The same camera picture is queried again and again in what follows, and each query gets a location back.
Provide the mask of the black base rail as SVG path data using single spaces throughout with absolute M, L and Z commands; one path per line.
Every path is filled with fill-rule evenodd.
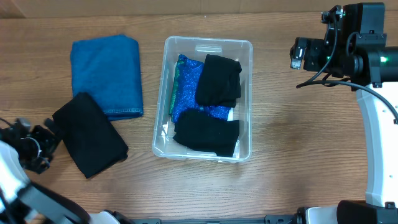
M 295 215 L 266 215 L 264 218 L 227 218 L 227 219 L 191 219 L 161 220 L 159 218 L 128 219 L 119 218 L 123 224 L 298 224 Z

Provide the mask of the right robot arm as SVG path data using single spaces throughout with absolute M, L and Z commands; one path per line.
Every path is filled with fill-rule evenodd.
M 368 180 L 364 200 L 332 207 L 302 207 L 267 223 L 397 222 L 397 48 L 386 44 L 385 5 L 337 5 L 322 13 L 323 39 L 298 37 L 291 68 L 313 72 L 305 86 L 348 86 L 364 122 Z

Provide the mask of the white label in container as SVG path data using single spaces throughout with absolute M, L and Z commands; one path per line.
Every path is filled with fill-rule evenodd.
M 233 120 L 233 109 L 232 108 L 229 110 L 228 119 L 227 120 L 228 121 L 232 121 Z

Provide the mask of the black cloth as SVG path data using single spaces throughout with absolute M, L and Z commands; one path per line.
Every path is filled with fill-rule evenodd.
M 123 138 L 87 93 L 79 93 L 52 115 L 77 168 L 89 179 L 127 159 Z

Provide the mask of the folded teal blue towel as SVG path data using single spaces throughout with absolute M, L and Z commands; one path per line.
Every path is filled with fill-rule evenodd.
M 119 34 L 76 41 L 70 63 L 73 96 L 89 94 L 111 121 L 144 115 L 136 40 Z

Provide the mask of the blue sequin garment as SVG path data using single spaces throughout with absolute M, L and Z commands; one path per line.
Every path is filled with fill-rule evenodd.
M 202 106 L 199 105 L 195 99 L 198 81 L 203 67 L 203 62 L 189 59 L 182 54 L 178 56 L 169 110 L 169 115 L 173 123 L 176 123 L 180 115 L 187 109 L 204 111 L 210 116 L 218 119 L 228 119 L 230 107 Z

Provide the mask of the black garment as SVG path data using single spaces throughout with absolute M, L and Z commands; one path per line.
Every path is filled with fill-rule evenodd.
M 195 99 L 202 106 L 236 107 L 241 97 L 241 64 L 230 58 L 208 54 L 205 57 Z M 187 109 L 175 125 L 173 139 L 194 151 L 233 157 L 239 137 L 239 121 L 223 120 L 204 111 Z

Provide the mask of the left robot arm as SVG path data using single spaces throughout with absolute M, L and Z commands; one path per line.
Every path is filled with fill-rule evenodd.
M 51 119 L 32 127 L 17 118 L 1 128 L 1 223 L 28 223 L 37 215 L 44 223 L 118 224 L 110 212 L 87 213 L 77 203 L 29 179 L 50 167 L 61 133 Z

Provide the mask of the clear plastic container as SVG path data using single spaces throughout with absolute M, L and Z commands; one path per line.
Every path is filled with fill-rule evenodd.
M 172 139 L 174 123 L 169 115 L 178 56 L 204 62 L 208 54 L 239 61 L 241 97 L 233 108 L 233 120 L 240 121 L 239 137 L 233 157 L 218 157 L 214 153 L 191 150 Z M 164 45 L 162 74 L 155 117 L 152 151 L 158 157 L 174 160 L 201 159 L 218 162 L 245 162 L 252 154 L 252 66 L 253 46 L 248 40 L 212 39 L 204 37 L 170 36 Z

